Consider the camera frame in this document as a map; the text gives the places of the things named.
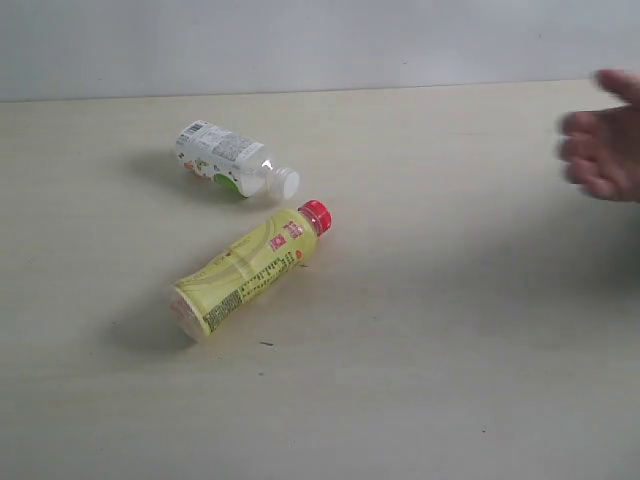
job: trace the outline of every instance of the red bottle cap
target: red bottle cap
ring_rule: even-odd
[[[318,236],[331,228],[331,212],[318,200],[309,200],[298,211],[305,214],[316,229]]]

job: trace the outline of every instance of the table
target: table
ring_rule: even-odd
[[[0,472],[640,475],[640,213],[560,179],[588,82],[0,105]],[[334,215],[203,345],[163,288],[276,208],[181,170],[213,121]]]

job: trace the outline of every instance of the bottle label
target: bottle label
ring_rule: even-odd
[[[255,193],[253,190],[256,188],[251,188],[252,185],[249,184],[252,182],[248,182],[247,185],[241,182],[239,177],[242,164],[263,147],[262,143],[202,120],[189,125],[176,140],[176,154],[185,168],[210,180],[226,177],[246,196]]]
[[[316,242],[313,227],[300,213],[276,213],[204,268],[174,284],[193,313],[181,316],[183,328],[184,322],[197,319],[199,325],[190,325],[189,330],[210,335],[227,315],[307,259]]]

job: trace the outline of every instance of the plastic bottle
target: plastic bottle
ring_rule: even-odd
[[[185,168],[244,197],[265,195],[286,200],[300,185],[298,172],[277,167],[264,144],[203,120],[182,131],[175,151]]]
[[[194,340],[208,337],[231,312],[305,261],[331,227],[317,200],[281,210],[196,273],[171,288],[171,309]]]

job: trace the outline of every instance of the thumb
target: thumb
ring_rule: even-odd
[[[600,87],[620,100],[640,107],[640,77],[624,70],[600,70],[596,73]]]

